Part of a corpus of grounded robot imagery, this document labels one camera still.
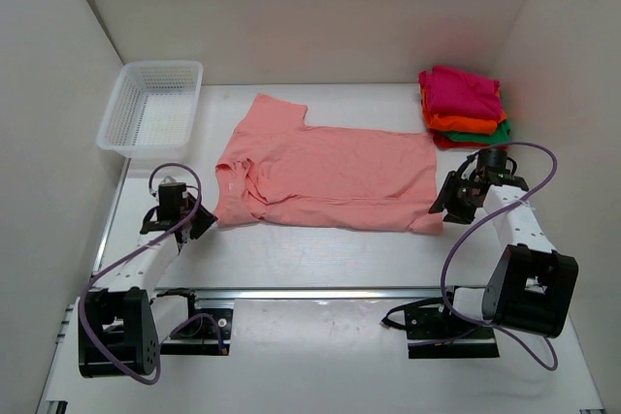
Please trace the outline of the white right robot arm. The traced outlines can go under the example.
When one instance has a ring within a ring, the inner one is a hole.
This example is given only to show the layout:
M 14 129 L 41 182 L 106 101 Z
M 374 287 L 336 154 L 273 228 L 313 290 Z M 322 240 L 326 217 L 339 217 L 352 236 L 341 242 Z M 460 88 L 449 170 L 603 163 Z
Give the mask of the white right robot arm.
M 491 223 L 503 249 L 482 290 L 459 287 L 449 292 L 447 268 L 441 270 L 444 307 L 477 326 L 517 330 L 554 338 L 561 334 L 578 276 L 578 263 L 550 242 L 529 203 L 543 187 L 529 187 L 516 173 L 507 150 L 489 146 L 469 155 L 451 171 L 429 211 L 444 221 L 467 226 L 449 250 L 458 249 L 478 228 Z

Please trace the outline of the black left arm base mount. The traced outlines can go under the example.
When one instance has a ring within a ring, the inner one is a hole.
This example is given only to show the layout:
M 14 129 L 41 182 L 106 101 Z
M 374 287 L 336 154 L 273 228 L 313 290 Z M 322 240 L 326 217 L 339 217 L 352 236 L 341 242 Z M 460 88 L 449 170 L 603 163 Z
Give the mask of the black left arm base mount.
M 161 353 L 169 356 L 214 356 L 230 354 L 234 307 L 203 307 L 197 313 L 209 314 L 185 325 L 161 345 Z

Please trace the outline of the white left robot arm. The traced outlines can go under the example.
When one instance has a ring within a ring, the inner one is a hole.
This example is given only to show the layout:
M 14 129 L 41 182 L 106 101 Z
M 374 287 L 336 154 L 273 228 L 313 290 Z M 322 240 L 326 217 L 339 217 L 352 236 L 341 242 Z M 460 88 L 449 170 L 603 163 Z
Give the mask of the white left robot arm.
M 191 188 L 171 179 L 154 195 L 140 230 L 143 252 L 111 271 L 102 285 L 88 287 L 80 300 L 78 366 L 82 377 L 133 372 L 152 385 L 160 370 L 161 343 L 178 332 L 193 334 L 212 321 L 195 307 L 194 292 L 156 290 L 165 270 L 191 240 L 217 218 L 197 202 Z

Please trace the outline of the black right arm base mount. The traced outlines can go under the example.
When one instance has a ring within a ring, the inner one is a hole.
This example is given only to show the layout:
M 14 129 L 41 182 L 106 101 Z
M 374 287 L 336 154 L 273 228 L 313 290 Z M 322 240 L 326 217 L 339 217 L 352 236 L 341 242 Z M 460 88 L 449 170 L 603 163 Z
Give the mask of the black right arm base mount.
M 381 319 L 381 325 L 406 333 L 410 360 L 500 357 L 494 332 L 455 317 L 441 298 L 393 307 Z

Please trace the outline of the salmon pink t-shirt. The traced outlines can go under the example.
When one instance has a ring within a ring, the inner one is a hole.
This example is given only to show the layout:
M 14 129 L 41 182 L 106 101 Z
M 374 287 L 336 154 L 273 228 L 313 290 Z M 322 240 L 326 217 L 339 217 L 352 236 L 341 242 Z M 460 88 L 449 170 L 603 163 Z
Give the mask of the salmon pink t-shirt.
M 215 166 L 220 226 L 441 233 L 430 136 L 309 126 L 307 110 L 255 97 Z

